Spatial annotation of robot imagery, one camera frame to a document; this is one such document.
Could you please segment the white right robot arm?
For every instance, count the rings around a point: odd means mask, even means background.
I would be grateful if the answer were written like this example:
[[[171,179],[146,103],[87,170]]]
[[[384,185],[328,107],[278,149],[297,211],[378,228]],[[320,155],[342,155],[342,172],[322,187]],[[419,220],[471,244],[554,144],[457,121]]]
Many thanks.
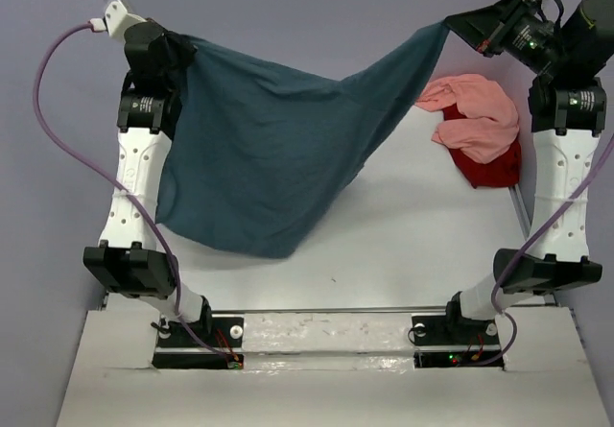
[[[454,295],[443,335],[462,343],[530,297],[598,282],[602,266],[586,242],[587,187],[605,128],[607,95],[598,77],[613,56],[613,0],[581,0],[569,18],[550,21],[543,0],[500,0],[445,18],[478,53],[508,53],[535,75],[529,90],[536,184],[530,236],[520,249],[499,249],[493,271]]]

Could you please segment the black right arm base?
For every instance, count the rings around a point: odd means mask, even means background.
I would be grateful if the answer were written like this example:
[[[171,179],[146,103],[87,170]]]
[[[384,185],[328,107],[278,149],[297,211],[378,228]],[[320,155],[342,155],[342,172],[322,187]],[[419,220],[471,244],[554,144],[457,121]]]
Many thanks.
[[[407,337],[419,369],[504,366],[495,321],[464,318],[459,294],[442,313],[413,315]]]

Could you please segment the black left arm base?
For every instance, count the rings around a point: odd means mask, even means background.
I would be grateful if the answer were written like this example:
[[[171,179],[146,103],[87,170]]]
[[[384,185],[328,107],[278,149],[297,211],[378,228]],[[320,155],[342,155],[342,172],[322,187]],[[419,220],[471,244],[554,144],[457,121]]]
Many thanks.
[[[162,316],[151,323],[156,331],[152,365],[157,369],[242,370],[245,318],[213,314],[187,326]]]

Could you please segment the teal blue t shirt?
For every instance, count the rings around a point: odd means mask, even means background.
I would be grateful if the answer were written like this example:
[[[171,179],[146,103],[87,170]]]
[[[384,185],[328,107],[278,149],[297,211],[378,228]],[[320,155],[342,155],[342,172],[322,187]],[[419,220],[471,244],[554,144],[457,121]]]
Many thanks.
[[[447,36],[421,28],[342,80],[194,38],[157,222],[212,249],[292,255],[416,102]]]

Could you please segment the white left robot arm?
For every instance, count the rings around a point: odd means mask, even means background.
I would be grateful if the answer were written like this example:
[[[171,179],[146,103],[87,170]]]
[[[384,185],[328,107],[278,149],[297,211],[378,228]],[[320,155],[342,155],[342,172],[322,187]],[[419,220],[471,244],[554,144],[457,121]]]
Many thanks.
[[[169,321],[187,343],[212,334],[207,299],[185,286],[178,261],[154,222],[164,163],[182,110],[175,75],[194,60],[183,36],[145,20],[122,33],[129,72],[118,108],[119,160],[106,225],[83,263],[110,292],[140,299]]]

